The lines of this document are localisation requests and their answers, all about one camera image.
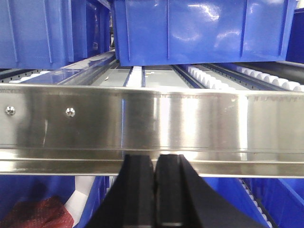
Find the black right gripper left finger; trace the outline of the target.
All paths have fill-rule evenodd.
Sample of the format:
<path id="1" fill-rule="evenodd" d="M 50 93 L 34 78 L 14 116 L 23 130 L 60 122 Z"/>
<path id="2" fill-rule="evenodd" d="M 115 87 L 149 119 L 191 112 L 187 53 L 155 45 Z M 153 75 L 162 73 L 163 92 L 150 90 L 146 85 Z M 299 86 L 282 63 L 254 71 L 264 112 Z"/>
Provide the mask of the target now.
<path id="1" fill-rule="evenodd" d="M 88 228 L 153 228 L 154 171 L 147 155 L 126 155 Z"/>

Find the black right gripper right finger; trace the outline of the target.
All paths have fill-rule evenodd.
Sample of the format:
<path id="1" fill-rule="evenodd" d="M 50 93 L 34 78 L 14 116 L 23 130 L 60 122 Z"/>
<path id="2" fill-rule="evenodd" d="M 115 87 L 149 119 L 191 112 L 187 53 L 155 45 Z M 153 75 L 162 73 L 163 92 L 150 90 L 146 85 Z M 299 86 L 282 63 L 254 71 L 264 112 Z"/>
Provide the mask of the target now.
<path id="1" fill-rule="evenodd" d="M 214 191 L 183 155 L 161 155 L 156 164 L 158 228 L 261 228 Z"/>

